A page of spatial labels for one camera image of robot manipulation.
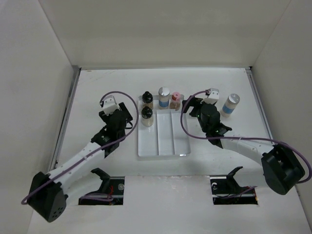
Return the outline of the black cap white powder bottle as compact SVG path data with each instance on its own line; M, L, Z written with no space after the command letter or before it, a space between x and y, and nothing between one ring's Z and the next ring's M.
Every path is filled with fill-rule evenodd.
M153 110L150 107L145 106L141 110L141 122L146 127L150 127L153 125L154 115L153 115Z

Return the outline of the pink cap spice bottle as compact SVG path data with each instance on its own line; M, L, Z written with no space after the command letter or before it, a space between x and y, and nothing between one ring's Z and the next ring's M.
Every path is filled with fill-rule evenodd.
M171 101L169 108L178 111L181 105L181 94L179 92L173 92L171 95Z

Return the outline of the black cap brown chunk bottle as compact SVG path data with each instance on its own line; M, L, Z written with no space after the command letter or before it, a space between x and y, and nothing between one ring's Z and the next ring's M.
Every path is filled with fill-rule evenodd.
M142 107L143 108L149 107L153 109L154 108L153 101L154 101L153 95L149 91L144 92L144 94L142 95Z

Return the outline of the blue label jar silver lid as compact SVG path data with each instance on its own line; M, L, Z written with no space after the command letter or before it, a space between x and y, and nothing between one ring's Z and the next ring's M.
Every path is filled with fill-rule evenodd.
M160 109L167 109L170 101L170 89L160 87L158 90L158 105Z

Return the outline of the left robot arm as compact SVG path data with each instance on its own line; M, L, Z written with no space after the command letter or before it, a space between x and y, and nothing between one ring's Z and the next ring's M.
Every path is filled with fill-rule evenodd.
M38 172L32 179L25 203L49 223L64 212L73 183L89 173L99 176L92 185L98 194L109 190L109 181L104 179L106 174L98 165L126 139L126 130L132 124L133 117L123 102L110 105L103 102L102 107L99 116L105 126L91 141L61 166L47 173Z

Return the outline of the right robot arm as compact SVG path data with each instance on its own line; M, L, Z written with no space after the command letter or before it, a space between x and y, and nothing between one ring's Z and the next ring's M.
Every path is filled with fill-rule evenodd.
M274 192L285 195L294 185L301 182L305 170L298 153L284 142L261 138L235 135L232 128L221 123L220 112L214 104L202 98L190 96L182 102L181 113L185 114L192 107L191 117L198 120L203 140L212 145L241 154L262 166L266 184Z

